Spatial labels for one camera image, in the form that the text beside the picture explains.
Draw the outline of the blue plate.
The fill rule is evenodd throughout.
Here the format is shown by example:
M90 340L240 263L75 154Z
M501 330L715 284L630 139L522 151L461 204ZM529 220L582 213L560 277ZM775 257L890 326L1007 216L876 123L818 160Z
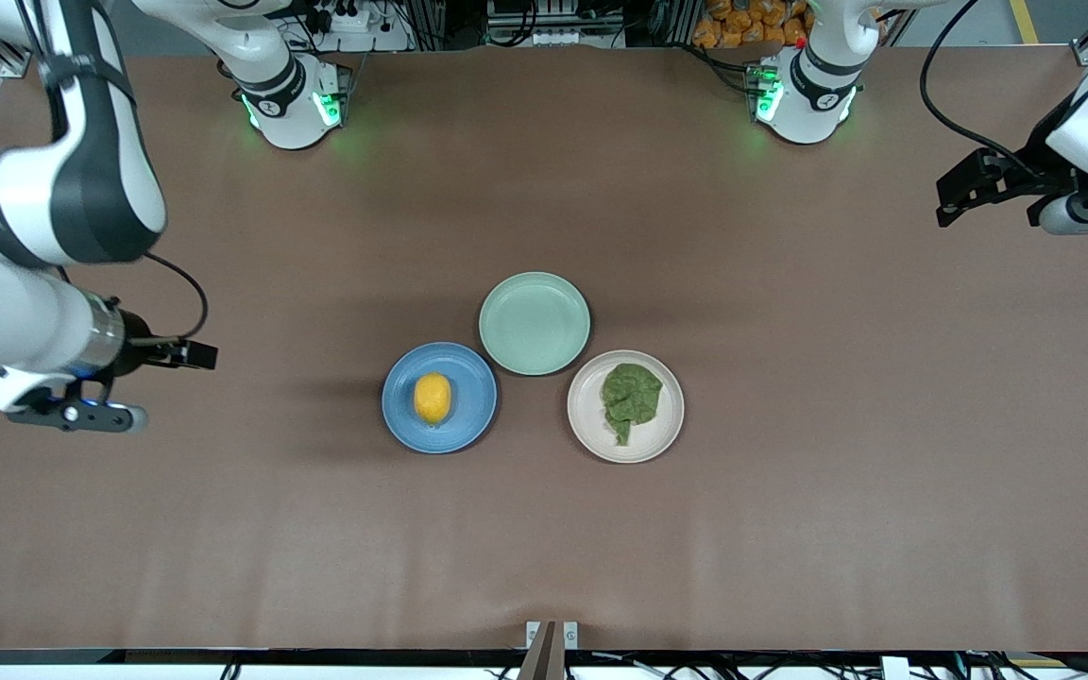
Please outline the blue plate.
M429 425L415 408L416 384L437 373L448 380L448 412ZM500 391L489 362L457 343L428 343L404 354L384 380L382 417L390 433L410 452L454 453L469 447L491 425Z

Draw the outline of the green lettuce leaf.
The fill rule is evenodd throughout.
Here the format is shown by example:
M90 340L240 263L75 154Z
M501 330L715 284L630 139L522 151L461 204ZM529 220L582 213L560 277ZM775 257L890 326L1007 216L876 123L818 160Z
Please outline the green lettuce leaf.
M616 435L618 447L629 444L631 429L656 417L662 380L643 364L616 364L599 392L604 420Z

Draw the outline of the white power strip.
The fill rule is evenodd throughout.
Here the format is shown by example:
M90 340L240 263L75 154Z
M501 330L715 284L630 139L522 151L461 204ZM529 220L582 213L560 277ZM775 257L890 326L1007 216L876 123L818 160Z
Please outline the white power strip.
M314 0L305 26L330 52L409 52L417 47L405 9L394 0Z

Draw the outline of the brown table cover sheet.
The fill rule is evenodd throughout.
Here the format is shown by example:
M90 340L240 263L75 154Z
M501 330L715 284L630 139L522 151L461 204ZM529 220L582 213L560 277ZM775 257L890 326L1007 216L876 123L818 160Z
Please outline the brown table cover sheet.
M121 380L139 433L0 415L0 647L1088 650L1088 236L938 227L970 144L922 61L877 52L795 146L684 53L374 55L284 152L212 58L133 58L219 362ZM401 353L478 348L535 270L586 297L584 360L673 370L668 452L590 455L570 373L500 373L463 452L385 429Z

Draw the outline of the beige plate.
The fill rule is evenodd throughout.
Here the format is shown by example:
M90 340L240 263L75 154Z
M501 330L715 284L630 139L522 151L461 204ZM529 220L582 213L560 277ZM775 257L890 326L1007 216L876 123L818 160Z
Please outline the beige plate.
M656 417L648 423L632 426L626 447L616 444L616 435L604 420L599 395L605 376L614 366L621 363L646 366L662 380ZM681 433L684 409L683 391L673 371L651 354L629 349L602 353L583 364L571 379L567 396L569 425L579 442L599 459L617 463L646 462L667 452Z

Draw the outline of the yellow lemon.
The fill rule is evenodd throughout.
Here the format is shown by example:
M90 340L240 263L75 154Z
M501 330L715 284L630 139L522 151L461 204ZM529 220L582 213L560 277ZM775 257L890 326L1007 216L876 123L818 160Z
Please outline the yellow lemon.
M412 390L415 413L426 426L438 426L452 413L452 383L448 376L432 371L417 378Z

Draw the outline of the mint green plate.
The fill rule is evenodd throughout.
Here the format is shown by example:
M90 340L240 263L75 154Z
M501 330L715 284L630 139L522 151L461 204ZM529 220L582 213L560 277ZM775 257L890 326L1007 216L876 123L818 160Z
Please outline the mint green plate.
M569 280L523 272L489 290L478 317L484 351L522 376L558 373L577 360L591 335L588 299Z

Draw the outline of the small metal bracket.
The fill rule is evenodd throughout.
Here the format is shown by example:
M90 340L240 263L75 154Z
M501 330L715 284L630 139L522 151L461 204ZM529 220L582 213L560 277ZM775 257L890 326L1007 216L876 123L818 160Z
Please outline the small metal bracket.
M537 633L544 627L545 622L540 622L540 620L528 620L526 622L526 645L523 645L523 650L533 644ZM574 620L556 622L553 626L553 638L555 638L557 644L562 644L562 647L567 651L580 650L580 628L579 623L574 622Z

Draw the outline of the bag of orange items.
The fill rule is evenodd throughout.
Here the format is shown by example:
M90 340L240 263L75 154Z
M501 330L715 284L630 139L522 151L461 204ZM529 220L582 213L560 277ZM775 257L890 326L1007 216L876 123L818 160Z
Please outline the bag of orange items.
M703 0L690 42L704 50L743 44L803 46L816 14L807 0Z

